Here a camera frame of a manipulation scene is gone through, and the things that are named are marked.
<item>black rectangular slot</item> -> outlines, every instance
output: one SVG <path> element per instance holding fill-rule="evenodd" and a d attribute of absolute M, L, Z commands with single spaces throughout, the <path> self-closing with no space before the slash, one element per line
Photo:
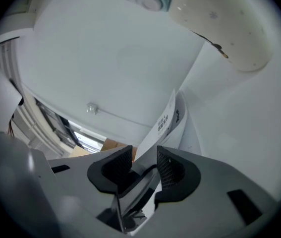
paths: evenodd
<path fill-rule="evenodd" d="M 68 170 L 70 169 L 69 166 L 67 165 L 62 165 L 62 166 L 57 166 L 57 167 L 54 167 L 54 168 L 51 168 L 53 173 L 59 173 L 59 172 L 62 172 L 62 171 L 65 171 L 65 170 Z"/>
<path fill-rule="evenodd" d="M 227 193 L 246 225 L 257 220 L 262 213 L 241 189 Z"/>

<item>paper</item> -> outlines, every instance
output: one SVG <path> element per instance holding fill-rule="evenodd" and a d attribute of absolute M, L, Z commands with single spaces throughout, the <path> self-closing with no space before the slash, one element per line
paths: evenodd
<path fill-rule="evenodd" d="M 171 132 L 171 122 L 175 108 L 175 91 L 172 91 L 168 104 L 156 124 L 137 148 L 135 160 L 147 152 L 153 145 L 160 144 Z"/>
<path fill-rule="evenodd" d="M 174 90 L 169 102 L 157 120 L 155 126 L 147 134 L 136 152 L 136 160 L 152 147 L 158 145 L 178 148 L 188 116 L 187 105 L 181 91 L 175 95 Z"/>
<path fill-rule="evenodd" d="M 162 140 L 162 146 L 175 149 L 179 147 L 186 125 L 187 116 L 188 110 L 183 93 L 181 91 L 178 91 L 175 99 L 175 109 L 172 119 L 171 132 L 167 137 L 165 137 L 164 140 Z"/>

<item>white wall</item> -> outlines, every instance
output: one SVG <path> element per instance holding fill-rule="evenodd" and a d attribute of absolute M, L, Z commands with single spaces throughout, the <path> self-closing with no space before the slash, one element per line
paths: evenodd
<path fill-rule="evenodd" d="M 261 71 L 242 73 L 206 43 L 181 89 L 202 155 L 224 161 L 281 199 L 281 14 L 251 0 L 274 50 Z"/>
<path fill-rule="evenodd" d="M 124 0 L 43 0 L 34 34 L 18 40 L 18 66 L 23 84 L 52 110 L 137 146 L 203 43 L 167 13 Z M 144 126 L 91 116 L 88 102 Z"/>

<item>cable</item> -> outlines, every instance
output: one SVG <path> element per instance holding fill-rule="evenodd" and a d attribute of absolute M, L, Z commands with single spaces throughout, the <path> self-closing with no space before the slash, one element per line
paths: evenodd
<path fill-rule="evenodd" d="M 12 126 L 11 126 L 11 119 L 9 121 L 9 125 L 8 125 L 8 135 L 11 135 L 13 137 L 15 137 L 15 134 L 13 133 L 13 129 L 12 129 Z"/>
<path fill-rule="evenodd" d="M 102 109 L 98 109 L 98 111 L 99 111 L 100 113 L 106 113 L 106 114 L 108 114 L 108 115 L 111 115 L 111 116 L 117 117 L 117 118 L 119 118 L 119 119 L 122 119 L 122 120 L 125 120 L 125 121 L 129 121 L 129 122 L 132 122 L 132 123 L 135 123 L 135 124 L 138 124 L 138 125 L 140 125 L 140 126 L 144 126 L 144 127 L 147 127 L 147 128 L 152 128 L 151 126 L 148 126 L 148 125 L 145 125 L 145 124 L 141 124 L 141 123 L 139 123 L 139 122 L 132 121 L 132 120 L 129 120 L 129 119 L 120 117 L 120 116 L 118 116 L 118 115 L 115 115 L 115 114 L 113 114 L 113 113 L 107 112 L 107 111 L 102 110 Z"/>

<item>brown wire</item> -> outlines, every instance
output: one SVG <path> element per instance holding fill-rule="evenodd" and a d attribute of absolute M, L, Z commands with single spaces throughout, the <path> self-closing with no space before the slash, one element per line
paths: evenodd
<path fill-rule="evenodd" d="M 11 126 L 11 120 L 9 121 L 8 134 L 15 137 L 15 134 L 13 133 L 12 126 Z"/>

